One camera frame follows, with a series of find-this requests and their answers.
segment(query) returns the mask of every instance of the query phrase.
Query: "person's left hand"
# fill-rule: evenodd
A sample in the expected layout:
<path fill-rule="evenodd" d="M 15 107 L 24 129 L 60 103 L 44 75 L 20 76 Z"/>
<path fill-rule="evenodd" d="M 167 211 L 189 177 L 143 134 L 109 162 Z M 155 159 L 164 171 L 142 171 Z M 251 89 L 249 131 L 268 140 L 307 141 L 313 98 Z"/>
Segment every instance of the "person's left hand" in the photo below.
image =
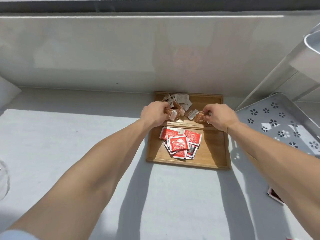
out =
<path fill-rule="evenodd" d="M 168 102 L 152 102 L 143 108 L 141 119 L 147 122 L 150 128 L 160 126 L 168 119 L 168 115 L 164 113 L 165 108 L 170 108 Z"/>

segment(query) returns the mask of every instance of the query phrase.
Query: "metal tray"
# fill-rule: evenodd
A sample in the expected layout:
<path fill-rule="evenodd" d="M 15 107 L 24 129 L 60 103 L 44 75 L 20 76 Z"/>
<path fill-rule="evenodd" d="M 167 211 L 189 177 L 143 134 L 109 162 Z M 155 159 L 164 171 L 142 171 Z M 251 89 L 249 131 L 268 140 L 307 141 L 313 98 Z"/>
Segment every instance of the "metal tray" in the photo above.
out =
<path fill-rule="evenodd" d="M 241 122 L 275 140 L 320 157 L 320 128 L 282 93 L 237 111 Z"/>

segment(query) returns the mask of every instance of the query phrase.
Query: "crumpled paper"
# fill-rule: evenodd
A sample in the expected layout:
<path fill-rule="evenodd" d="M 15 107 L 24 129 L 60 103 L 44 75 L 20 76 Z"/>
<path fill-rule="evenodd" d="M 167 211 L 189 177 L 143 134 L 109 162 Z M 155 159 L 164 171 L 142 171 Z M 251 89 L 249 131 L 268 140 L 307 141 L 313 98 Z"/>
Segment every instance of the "crumpled paper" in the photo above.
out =
<path fill-rule="evenodd" d="M 181 116 L 191 107 L 190 96 L 188 94 L 173 94 L 165 95 L 162 101 L 170 104 L 170 108 L 177 107 Z"/>

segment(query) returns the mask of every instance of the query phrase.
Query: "person's right hand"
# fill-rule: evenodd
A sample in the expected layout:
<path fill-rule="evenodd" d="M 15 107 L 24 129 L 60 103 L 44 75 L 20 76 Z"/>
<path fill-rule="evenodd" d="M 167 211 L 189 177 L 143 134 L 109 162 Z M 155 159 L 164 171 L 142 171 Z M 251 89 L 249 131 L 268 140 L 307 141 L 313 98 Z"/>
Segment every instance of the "person's right hand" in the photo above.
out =
<path fill-rule="evenodd" d="M 206 115 L 205 120 L 218 130 L 227 132 L 230 125 L 239 122 L 238 116 L 234 110 L 226 104 L 208 104 L 203 112 L 211 112 L 212 115 Z"/>

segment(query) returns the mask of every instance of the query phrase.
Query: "white wall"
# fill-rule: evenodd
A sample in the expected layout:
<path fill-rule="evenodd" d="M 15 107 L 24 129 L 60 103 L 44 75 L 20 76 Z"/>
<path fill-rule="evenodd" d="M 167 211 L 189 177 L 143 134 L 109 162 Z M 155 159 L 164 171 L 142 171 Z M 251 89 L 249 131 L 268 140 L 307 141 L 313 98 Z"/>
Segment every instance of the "white wall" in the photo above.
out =
<path fill-rule="evenodd" d="M 0 75 L 18 86 L 244 98 L 320 22 L 318 12 L 72 15 L 0 16 Z"/>
<path fill-rule="evenodd" d="M 0 158 L 11 176 L 0 202 L 0 232 L 153 100 L 150 94 L 22 90 L 0 116 Z M 91 240 L 311 240 L 290 210 L 266 195 L 267 183 L 234 141 L 229 171 L 148 163 L 146 141 Z"/>
<path fill-rule="evenodd" d="M 9 103 L 21 90 L 0 76 L 0 109 Z"/>

